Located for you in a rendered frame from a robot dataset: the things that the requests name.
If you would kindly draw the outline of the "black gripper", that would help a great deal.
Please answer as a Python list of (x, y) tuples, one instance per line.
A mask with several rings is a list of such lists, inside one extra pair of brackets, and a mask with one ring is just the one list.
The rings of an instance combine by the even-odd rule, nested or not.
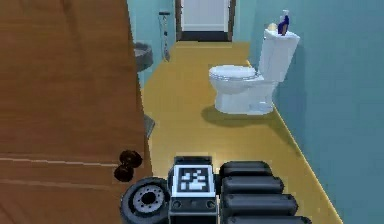
[(167, 181), (148, 177), (130, 186), (120, 200), (122, 224), (168, 224)]

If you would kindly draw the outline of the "dark round door knob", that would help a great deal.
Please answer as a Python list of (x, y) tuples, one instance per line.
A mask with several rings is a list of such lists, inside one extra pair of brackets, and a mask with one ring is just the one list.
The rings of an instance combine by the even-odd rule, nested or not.
[(121, 182), (130, 182), (134, 170), (142, 164), (141, 155), (132, 150), (124, 150), (119, 156), (120, 165), (114, 170), (114, 177)]

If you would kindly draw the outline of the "brown wooden room door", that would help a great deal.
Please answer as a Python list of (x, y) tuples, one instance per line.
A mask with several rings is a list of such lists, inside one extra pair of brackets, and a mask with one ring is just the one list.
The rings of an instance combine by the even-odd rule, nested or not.
[(120, 224), (148, 152), (127, 0), (0, 0), (0, 224)]

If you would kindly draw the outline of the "grey sink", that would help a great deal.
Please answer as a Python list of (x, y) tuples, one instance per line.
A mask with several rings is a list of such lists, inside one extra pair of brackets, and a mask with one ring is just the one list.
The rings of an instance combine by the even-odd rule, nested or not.
[(138, 72), (142, 72), (152, 66), (153, 51), (149, 44), (136, 42), (134, 44), (134, 54)]

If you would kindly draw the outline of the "white toilet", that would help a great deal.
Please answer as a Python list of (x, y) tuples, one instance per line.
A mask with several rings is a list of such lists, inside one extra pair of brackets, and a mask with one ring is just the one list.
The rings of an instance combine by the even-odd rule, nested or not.
[(300, 37), (264, 30), (257, 68), (218, 65), (209, 69), (209, 81), (216, 91), (215, 108), (232, 115), (265, 115), (273, 111), (272, 96), (285, 80)]

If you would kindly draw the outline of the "white room door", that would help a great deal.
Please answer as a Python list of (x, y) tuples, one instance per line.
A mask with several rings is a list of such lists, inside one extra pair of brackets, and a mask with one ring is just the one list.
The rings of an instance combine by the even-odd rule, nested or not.
[(177, 41), (231, 42), (237, 0), (175, 0)]

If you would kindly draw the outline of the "blue spray bottle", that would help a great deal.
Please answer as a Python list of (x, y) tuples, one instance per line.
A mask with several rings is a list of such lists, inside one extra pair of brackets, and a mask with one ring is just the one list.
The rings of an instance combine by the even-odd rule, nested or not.
[(289, 11), (288, 10), (284, 10), (282, 15), (280, 16), (280, 23), (278, 25), (278, 33), (281, 36), (285, 36), (286, 35), (286, 33), (288, 31), (289, 23), (290, 23)]

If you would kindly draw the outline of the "grey wall shower fixture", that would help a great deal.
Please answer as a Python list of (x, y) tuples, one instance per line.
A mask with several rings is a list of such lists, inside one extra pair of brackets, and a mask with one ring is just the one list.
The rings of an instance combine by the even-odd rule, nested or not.
[(162, 17), (161, 25), (163, 32), (163, 58), (166, 62), (170, 61), (170, 53), (168, 47), (168, 30), (167, 30), (167, 16), (170, 15), (170, 12), (160, 11), (159, 16)]

